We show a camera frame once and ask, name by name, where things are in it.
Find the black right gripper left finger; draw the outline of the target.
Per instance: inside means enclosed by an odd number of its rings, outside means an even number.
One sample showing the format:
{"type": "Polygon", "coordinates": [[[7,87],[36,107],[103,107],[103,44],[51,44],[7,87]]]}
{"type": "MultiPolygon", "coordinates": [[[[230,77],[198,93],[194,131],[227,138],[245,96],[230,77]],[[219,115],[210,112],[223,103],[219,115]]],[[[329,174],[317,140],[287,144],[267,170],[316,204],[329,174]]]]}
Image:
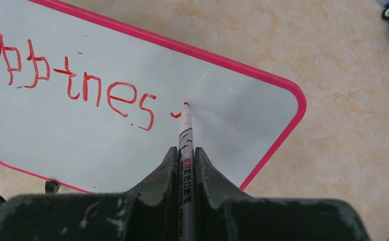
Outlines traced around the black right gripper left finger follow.
{"type": "Polygon", "coordinates": [[[126,192],[31,194],[0,208],[0,240],[177,240],[177,148],[126,192]]]}

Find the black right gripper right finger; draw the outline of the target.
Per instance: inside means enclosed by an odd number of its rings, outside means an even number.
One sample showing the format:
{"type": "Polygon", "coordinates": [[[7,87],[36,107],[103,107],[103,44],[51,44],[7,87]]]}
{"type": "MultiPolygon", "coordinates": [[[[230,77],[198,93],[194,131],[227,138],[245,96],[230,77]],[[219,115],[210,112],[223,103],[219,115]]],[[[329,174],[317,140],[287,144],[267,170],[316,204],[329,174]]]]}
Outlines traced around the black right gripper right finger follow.
{"type": "Polygon", "coordinates": [[[345,201],[252,197],[195,151],[199,240],[369,240],[345,201]]]}

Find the red whiteboard marker pen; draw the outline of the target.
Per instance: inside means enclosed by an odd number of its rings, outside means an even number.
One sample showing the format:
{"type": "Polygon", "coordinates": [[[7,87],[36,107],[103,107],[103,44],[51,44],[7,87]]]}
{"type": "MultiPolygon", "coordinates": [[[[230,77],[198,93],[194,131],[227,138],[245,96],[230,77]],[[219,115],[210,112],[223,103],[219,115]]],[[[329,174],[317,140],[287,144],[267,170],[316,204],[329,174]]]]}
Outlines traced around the red whiteboard marker pen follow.
{"type": "Polygon", "coordinates": [[[196,240],[196,188],[194,171],[194,148],[192,121],[189,104],[184,103],[181,111],[178,146],[178,240],[196,240]]]}

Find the red framed whiteboard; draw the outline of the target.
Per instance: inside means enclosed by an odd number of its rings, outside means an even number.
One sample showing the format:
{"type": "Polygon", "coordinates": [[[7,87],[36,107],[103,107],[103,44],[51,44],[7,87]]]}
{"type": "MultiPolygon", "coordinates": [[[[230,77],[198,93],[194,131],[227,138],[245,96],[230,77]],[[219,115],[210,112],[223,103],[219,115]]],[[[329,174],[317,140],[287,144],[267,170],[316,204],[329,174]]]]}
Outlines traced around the red framed whiteboard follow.
{"type": "Polygon", "coordinates": [[[292,81],[60,1],[0,1],[0,163],[126,191],[194,145],[245,188],[303,118],[292,81]]]}

